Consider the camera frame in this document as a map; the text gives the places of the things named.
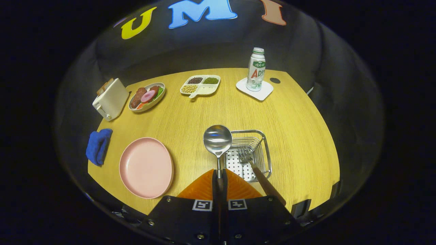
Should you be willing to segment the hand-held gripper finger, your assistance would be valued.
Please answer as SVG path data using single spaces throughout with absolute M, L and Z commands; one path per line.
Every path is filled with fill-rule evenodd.
M 214 245 L 219 241 L 216 172 L 211 169 L 179 195 L 166 195 L 143 219 L 140 231 L 168 245 Z
M 219 181 L 218 243 L 220 245 L 280 245 L 302 232 L 301 225 L 275 195 L 227 199 L 228 175 Z

